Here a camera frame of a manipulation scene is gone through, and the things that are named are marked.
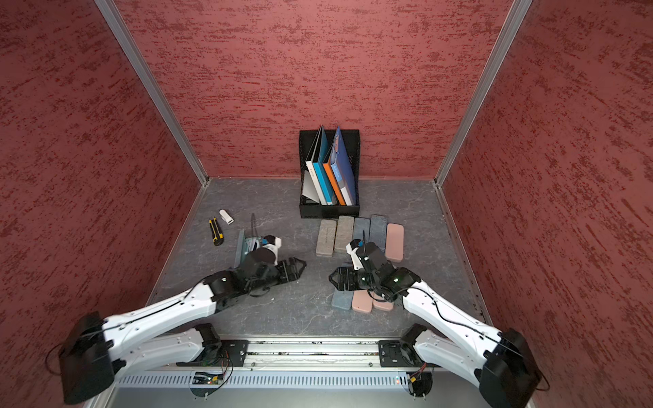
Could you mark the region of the black mesh file holder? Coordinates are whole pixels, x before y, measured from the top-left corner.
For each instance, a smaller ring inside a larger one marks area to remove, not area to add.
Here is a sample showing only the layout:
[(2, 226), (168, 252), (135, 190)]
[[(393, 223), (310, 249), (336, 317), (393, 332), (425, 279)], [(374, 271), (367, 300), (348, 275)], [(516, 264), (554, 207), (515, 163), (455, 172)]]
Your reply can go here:
[[(302, 180), (302, 188), (299, 199), (299, 212), (303, 219), (332, 219), (341, 215), (356, 217), (360, 212), (360, 197), (358, 181), (360, 175), (360, 158), (361, 158), (361, 136), (357, 129), (342, 130), (345, 141), (346, 151), (349, 155), (350, 164), (355, 177), (355, 205), (333, 206), (321, 205), (319, 202), (311, 200), (311, 196), (316, 193), (313, 189), (311, 177), (305, 166), (305, 156), (311, 146), (311, 141), (318, 130), (302, 130), (299, 132), (299, 168)], [(336, 130), (326, 130), (326, 139), (328, 140), (328, 153), (331, 153), (333, 138)]]

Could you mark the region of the aluminium left corner post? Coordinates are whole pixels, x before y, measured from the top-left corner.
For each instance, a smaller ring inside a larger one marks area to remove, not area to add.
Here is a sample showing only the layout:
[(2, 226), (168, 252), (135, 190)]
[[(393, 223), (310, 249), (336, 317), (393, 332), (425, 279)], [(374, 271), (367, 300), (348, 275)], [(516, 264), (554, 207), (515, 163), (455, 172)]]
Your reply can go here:
[(146, 59), (139, 50), (139, 47), (122, 18), (116, 3), (110, 0), (95, 0), (95, 5), (100, 10), (102, 17), (112, 31), (113, 36), (117, 39), (122, 52), (124, 52), (128, 58), (129, 63), (150, 96), (151, 101), (154, 103), (163, 119), (163, 122), (165, 122), (168, 130), (173, 135), (173, 138), (185, 157), (185, 160), (198, 178), (201, 187), (206, 188), (210, 181), (210, 177), (188, 140), (179, 120), (175, 116), (173, 108), (168, 103), (163, 90), (157, 83)]

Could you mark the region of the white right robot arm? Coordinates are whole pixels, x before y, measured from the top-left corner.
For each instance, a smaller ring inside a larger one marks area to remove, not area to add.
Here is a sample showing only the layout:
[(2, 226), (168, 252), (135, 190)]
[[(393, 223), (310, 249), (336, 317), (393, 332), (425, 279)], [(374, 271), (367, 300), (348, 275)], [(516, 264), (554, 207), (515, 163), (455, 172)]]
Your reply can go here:
[(544, 375), (525, 337), (500, 331), (466, 314), (440, 296), (420, 276), (395, 267), (373, 242), (351, 241), (350, 268), (329, 280), (340, 291), (369, 291), (428, 323), (416, 328), (408, 348), (418, 363), (448, 370), (476, 386), (492, 407), (525, 407)]

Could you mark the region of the pink case dark sunglasses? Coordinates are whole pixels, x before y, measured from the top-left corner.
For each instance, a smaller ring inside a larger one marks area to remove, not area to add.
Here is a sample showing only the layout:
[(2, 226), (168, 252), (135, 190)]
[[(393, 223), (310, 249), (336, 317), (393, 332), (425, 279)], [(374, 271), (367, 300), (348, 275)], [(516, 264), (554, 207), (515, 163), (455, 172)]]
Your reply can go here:
[(366, 290), (358, 290), (354, 292), (351, 309), (362, 314), (370, 314), (372, 312), (373, 300)]

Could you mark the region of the grey case white glasses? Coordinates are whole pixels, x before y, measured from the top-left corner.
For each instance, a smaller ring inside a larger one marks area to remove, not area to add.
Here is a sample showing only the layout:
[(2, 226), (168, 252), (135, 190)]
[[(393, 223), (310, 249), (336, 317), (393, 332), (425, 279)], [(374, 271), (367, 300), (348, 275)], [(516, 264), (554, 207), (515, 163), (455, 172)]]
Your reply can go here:
[(262, 237), (252, 236), (251, 232), (246, 232), (241, 229), (236, 240), (236, 254), (234, 260), (234, 267), (237, 268), (248, 253), (251, 253), (261, 246)]

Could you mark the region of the perforated vent strip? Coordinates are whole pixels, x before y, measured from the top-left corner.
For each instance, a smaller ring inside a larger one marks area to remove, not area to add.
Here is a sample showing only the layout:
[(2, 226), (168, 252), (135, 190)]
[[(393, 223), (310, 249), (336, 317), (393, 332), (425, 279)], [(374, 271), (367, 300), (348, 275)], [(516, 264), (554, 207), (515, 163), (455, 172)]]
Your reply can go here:
[[(404, 372), (248, 372), (229, 375), (226, 389), (406, 390)], [(194, 372), (149, 372), (124, 377), (123, 389), (219, 389), (221, 382)]]

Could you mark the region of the blue folder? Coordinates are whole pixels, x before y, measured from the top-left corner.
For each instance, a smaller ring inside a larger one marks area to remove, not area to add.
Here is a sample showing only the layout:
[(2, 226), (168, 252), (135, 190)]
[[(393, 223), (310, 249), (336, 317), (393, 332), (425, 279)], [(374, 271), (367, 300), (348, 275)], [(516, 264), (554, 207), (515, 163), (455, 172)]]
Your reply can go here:
[(343, 197), (344, 204), (354, 206), (356, 192), (355, 177), (340, 127), (335, 132), (328, 163), (338, 185), (338, 192)]

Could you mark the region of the aluminium corner post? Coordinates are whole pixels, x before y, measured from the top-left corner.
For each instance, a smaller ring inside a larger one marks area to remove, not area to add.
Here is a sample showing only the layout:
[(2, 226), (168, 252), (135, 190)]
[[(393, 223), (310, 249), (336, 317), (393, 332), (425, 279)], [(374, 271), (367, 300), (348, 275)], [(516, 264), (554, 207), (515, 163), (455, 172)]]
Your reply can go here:
[(435, 176), (435, 186), (439, 190), (444, 189), (447, 176), (452, 170), (458, 153), (461, 151), (464, 142), (468, 137), (469, 131), (483, 106), (486, 96), (491, 90), (491, 87), (502, 67), (503, 61), (505, 60), (531, 6), (532, 0), (515, 0), (511, 4), (497, 40), (492, 47), (491, 54), (489, 55), (479, 81), (474, 88), (474, 93), (472, 94), (457, 131), (454, 134), (452, 143), (450, 144), (447, 154), (445, 155), (438, 173)]
[(122, 52), (124, 52), (128, 58), (129, 63), (150, 96), (151, 101), (154, 103), (163, 119), (163, 122), (165, 122), (168, 130), (173, 135), (173, 138), (185, 157), (185, 160), (198, 178), (201, 187), (206, 188), (210, 181), (210, 177), (188, 140), (179, 120), (175, 116), (173, 108), (168, 103), (163, 90), (157, 83), (146, 59), (139, 50), (139, 47), (122, 18), (116, 3), (110, 0), (95, 0), (95, 5), (100, 10), (102, 17), (112, 31), (113, 36), (117, 39)]

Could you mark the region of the green case black glasses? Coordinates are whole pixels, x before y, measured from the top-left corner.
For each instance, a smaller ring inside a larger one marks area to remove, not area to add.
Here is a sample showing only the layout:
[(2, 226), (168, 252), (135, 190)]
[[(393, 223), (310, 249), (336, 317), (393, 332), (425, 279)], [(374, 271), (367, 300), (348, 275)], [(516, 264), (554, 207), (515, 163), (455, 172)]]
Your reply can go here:
[(351, 310), (354, 292), (335, 290), (331, 306), (333, 309)]

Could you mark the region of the pink case yellow glasses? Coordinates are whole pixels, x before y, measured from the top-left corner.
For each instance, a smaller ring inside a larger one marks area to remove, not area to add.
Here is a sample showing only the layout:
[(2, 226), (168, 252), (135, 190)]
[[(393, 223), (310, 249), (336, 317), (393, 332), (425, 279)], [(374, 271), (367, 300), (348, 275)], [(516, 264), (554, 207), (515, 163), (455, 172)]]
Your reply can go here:
[(389, 311), (392, 311), (394, 309), (395, 304), (393, 302), (384, 301), (384, 299), (373, 299), (372, 300), (372, 307), (374, 309), (389, 312)]

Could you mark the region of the orange book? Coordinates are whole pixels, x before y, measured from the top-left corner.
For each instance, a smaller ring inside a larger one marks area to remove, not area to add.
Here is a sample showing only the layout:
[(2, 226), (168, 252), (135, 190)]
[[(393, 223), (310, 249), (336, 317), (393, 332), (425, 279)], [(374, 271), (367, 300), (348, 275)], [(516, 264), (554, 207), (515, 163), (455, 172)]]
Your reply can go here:
[(330, 156), (331, 154), (328, 153), (326, 154), (326, 157), (323, 161), (323, 168), (326, 172), (326, 176), (328, 177), (328, 181), (332, 187), (333, 193), (336, 197), (336, 200), (338, 202), (338, 205), (344, 206), (346, 204), (344, 196), (342, 194), (342, 191), (340, 190), (340, 187), (338, 185), (338, 182), (334, 176), (331, 164), (330, 164)]

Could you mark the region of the teal book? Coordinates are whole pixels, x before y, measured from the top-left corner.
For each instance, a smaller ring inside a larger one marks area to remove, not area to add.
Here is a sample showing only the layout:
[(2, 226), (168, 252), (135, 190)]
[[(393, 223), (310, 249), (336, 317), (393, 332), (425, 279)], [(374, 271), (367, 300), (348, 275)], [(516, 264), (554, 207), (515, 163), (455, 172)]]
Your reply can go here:
[(322, 195), (324, 197), (324, 205), (333, 206), (338, 204), (338, 198), (335, 195), (332, 184), (328, 178), (324, 162), (328, 153), (328, 140), (326, 131), (323, 126), (320, 127), (316, 135), (316, 148), (313, 153), (312, 164), (315, 170)]

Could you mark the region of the white grey book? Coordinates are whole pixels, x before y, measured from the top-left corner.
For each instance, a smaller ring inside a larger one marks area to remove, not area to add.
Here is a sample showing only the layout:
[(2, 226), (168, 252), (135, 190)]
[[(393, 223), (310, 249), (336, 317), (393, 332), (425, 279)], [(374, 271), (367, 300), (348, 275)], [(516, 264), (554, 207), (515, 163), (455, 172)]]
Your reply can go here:
[(321, 205), (327, 205), (328, 201), (326, 200), (324, 192), (321, 188), (320, 180), (318, 178), (315, 167), (317, 163), (316, 154), (318, 153), (318, 148), (321, 146), (321, 131), (322, 127), (320, 127), (320, 129), (316, 132), (316, 135), (311, 141), (311, 146), (309, 147), (308, 153), (305, 156), (305, 166), (309, 172), (309, 176), (311, 177), (313, 189), (316, 191), (316, 193), (311, 196), (311, 200), (319, 202)]

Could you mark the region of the small white cylinder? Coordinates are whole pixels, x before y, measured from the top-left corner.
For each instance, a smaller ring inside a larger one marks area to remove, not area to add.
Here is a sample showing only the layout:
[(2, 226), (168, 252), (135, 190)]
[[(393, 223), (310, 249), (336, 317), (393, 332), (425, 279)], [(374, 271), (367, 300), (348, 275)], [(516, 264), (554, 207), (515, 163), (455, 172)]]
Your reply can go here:
[(223, 219), (224, 222), (226, 222), (226, 224), (233, 224), (234, 223), (233, 217), (231, 217), (231, 215), (226, 210), (221, 209), (219, 211), (219, 215), (220, 215), (221, 219)]

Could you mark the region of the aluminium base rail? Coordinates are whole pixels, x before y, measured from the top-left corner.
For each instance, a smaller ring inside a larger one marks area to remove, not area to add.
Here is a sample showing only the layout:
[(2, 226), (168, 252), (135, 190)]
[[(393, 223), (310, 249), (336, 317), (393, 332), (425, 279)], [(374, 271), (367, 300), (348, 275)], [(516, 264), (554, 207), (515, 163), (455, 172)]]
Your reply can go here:
[(401, 338), (224, 338), (221, 351), (202, 364), (166, 362), (168, 371), (197, 369), (217, 372), (226, 367), (251, 371), (416, 371), (422, 365), (437, 369), (480, 368), (498, 347), (498, 340), (470, 337), (475, 345), (462, 345), (427, 330), (413, 341)]

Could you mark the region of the aluminium right corner post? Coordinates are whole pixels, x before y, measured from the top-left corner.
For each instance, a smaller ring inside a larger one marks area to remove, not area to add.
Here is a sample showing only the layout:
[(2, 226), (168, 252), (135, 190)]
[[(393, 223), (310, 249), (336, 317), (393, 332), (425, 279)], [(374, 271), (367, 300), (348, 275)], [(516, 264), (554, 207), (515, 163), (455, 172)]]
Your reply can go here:
[(474, 93), (472, 94), (457, 131), (454, 134), (452, 143), (450, 144), (447, 154), (445, 155), (438, 173), (435, 176), (435, 186), (439, 190), (444, 189), (447, 176), (452, 170), (458, 153), (461, 151), (464, 142), (468, 137), (469, 131), (483, 106), (486, 96), (491, 90), (491, 87), (502, 67), (503, 61), (505, 60), (531, 6), (532, 0), (515, 0), (511, 4), (497, 40), (492, 47), (491, 54), (489, 55), (479, 81), (474, 88)]

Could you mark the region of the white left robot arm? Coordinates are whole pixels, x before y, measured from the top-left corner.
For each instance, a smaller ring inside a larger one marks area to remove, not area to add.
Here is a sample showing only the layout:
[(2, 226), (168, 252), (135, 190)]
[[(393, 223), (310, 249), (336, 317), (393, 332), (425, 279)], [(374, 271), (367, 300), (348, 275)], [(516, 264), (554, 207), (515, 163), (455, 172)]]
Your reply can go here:
[(204, 325), (187, 334), (170, 331), (215, 315), (252, 292), (299, 280), (307, 263), (278, 260), (259, 248), (236, 268), (208, 275), (192, 288), (125, 314), (92, 312), (71, 329), (58, 353), (64, 402), (76, 405), (108, 389), (131, 370), (195, 360), (217, 335)]

